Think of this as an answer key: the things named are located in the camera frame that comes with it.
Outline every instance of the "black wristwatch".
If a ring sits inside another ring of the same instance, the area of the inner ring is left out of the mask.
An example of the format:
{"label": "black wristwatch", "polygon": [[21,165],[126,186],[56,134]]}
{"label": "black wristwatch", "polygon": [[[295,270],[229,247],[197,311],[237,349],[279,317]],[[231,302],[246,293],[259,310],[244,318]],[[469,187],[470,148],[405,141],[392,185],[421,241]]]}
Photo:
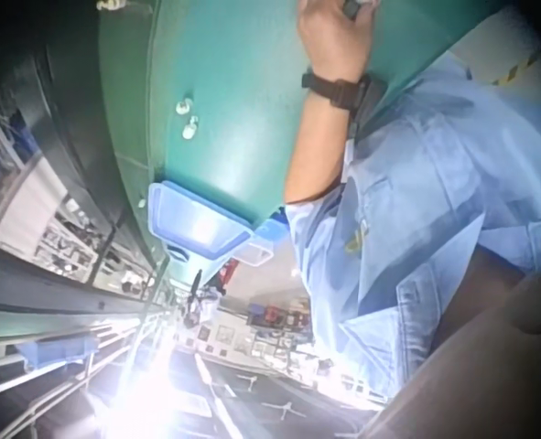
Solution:
{"label": "black wristwatch", "polygon": [[309,72],[303,75],[302,87],[303,89],[311,89],[319,96],[329,99],[334,107],[355,112],[360,108],[370,82],[368,75],[363,76],[357,83],[346,80],[331,82]]}

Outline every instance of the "denim shirt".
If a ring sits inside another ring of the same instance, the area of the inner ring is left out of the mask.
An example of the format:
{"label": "denim shirt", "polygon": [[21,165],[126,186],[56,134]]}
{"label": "denim shirt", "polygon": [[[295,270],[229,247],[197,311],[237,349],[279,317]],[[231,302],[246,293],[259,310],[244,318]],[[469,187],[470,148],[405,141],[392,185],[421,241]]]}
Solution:
{"label": "denim shirt", "polygon": [[345,184],[287,206],[319,348],[392,397],[427,358],[476,245],[541,272],[541,105],[441,59],[355,147]]}

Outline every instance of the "hand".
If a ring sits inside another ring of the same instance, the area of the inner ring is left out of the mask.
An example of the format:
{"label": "hand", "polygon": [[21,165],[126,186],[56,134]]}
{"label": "hand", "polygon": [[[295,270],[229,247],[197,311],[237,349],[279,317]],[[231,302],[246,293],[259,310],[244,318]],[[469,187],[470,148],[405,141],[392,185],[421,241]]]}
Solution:
{"label": "hand", "polygon": [[344,0],[298,0],[298,34],[317,76],[330,81],[360,80],[372,49],[379,3],[362,5],[351,21],[343,14]]}

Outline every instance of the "green machine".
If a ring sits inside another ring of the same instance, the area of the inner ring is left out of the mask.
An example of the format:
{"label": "green machine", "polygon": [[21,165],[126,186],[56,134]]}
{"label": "green machine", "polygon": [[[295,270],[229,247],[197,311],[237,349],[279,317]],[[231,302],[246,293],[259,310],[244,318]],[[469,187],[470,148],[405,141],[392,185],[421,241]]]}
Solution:
{"label": "green machine", "polygon": [[[153,182],[173,182],[252,229],[281,205],[305,98],[300,79],[308,69],[296,3],[137,0],[101,13],[109,130],[145,237],[144,205]],[[379,108],[503,3],[382,0],[369,65],[388,85]],[[179,114],[177,104],[185,99],[190,112]],[[199,269],[205,282],[229,257],[191,254],[171,261],[168,274],[188,287]]]}

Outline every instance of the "worker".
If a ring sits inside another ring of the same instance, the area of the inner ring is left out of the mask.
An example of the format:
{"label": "worker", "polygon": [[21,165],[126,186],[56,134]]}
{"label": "worker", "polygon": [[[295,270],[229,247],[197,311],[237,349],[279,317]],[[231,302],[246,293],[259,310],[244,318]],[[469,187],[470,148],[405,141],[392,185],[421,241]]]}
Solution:
{"label": "worker", "polygon": [[378,4],[353,21],[343,6],[298,2],[311,91],[284,197],[319,354],[390,398],[541,273],[541,105],[470,80],[446,55],[346,153],[353,99],[333,90],[369,87]]}

